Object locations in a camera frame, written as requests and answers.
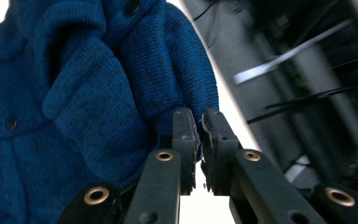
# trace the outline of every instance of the knit texture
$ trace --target knit texture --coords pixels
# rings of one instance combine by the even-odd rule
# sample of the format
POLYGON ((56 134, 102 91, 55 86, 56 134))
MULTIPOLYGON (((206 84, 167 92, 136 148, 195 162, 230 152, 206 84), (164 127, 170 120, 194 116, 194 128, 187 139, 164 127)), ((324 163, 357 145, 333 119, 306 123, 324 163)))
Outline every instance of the knit texture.
POLYGON ((0 224, 55 223, 76 193, 142 172, 172 112, 217 109, 205 50, 162 0, 11 0, 0 24, 0 224))

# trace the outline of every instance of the black plastic part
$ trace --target black plastic part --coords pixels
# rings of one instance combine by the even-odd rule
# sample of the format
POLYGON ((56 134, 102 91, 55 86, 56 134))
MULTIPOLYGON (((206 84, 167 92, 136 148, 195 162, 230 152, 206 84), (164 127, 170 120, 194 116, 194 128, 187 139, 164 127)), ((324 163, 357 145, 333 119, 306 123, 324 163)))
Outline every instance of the black plastic part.
POLYGON ((311 201, 315 208, 329 223, 356 224, 358 223, 358 194, 351 189, 338 184, 319 184, 312 192, 311 201), (345 195, 332 193, 330 197, 338 200, 332 201, 327 195, 330 189, 338 189, 353 198, 353 205, 342 205, 339 202, 347 202, 345 195))
POLYGON ((179 222, 180 163, 171 149, 150 153, 124 223, 179 222))
POLYGON ((254 209, 257 223, 325 223, 262 152, 238 151, 234 175, 254 209))
POLYGON ((196 122, 188 108, 181 108, 173 113, 172 149, 181 156, 181 194, 190 195, 196 187, 196 157, 200 146, 196 122))
POLYGON ((212 189, 216 196, 228 196, 232 177, 230 165, 240 143, 225 116, 218 110, 205 110, 202 127, 206 134, 202 144, 204 161, 201 168, 206 176, 208 190, 212 189))
POLYGON ((58 224, 101 224, 117 223, 113 219, 107 221, 108 213, 112 208, 112 202, 118 196, 118 189, 112 184, 101 182, 89 185, 77 193, 72 201, 62 212, 58 224), (109 196, 102 203, 89 205, 85 203, 84 197, 90 189, 103 187, 108 189, 109 196))

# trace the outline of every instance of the brass eyelet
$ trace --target brass eyelet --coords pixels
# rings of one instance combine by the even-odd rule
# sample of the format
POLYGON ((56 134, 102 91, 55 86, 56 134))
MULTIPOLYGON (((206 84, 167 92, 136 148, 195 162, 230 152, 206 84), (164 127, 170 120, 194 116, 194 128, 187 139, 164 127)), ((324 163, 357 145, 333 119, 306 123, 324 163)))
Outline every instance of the brass eyelet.
POLYGON ((96 187, 90 189, 86 195, 84 195, 84 202, 89 205, 96 205, 99 203, 103 203, 109 197, 109 189, 104 187, 96 187), (93 196, 95 193, 101 193, 99 197, 93 196))
POLYGON ((347 192, 342 191, 340 189, 326 188, 325 193, 328 199, 339 205, 352 207, 355 204, 355 200, 353 199, 353 197, 349 195, 347 192))

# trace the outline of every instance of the metal surface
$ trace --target metal surface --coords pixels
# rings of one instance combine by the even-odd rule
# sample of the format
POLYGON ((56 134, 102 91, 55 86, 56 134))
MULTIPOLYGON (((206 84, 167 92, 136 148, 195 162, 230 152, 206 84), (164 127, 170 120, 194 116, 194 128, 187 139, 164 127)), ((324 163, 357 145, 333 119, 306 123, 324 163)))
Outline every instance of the metal surface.
POLYGON ((124 219, 128 224, 178 223, 181 156, 171 149, 149 155, 124 219), (169 160, 160 160, 169 155, 169 160))
POLYGON ((249 149, 237 152, 233 170, 257 223, 325 223, 261 152, 249 149), (247 160, 244 153, 257 154, 260 160, 247 160))

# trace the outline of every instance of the black bar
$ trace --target black bar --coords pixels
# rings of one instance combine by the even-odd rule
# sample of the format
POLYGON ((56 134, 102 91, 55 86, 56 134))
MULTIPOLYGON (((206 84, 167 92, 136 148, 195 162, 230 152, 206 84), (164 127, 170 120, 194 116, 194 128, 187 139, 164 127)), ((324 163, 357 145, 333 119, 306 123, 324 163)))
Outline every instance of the black bar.
POLYGON ((172 149, 181 156, 181 194, 190 195, 196 187, 196 157, 200 146, 196 122, 188 108, 181 108, 173 113, 172 149))
POLYGON ((231 163, 240 146, 225 116, 220 111, 206 109, 202 116, 202 127, 206 132, 202 153, 201 168, 205 173, 208 190, 212 188, 216 196, 228 196, 231 182, 231 163))
POLYGON ((179 222, 180 163, 171 149, 150 153, 124 223, 179 222))
POLYGON ((258 223, 325 223, 262 152, 238 151, 233 171, 258 223))

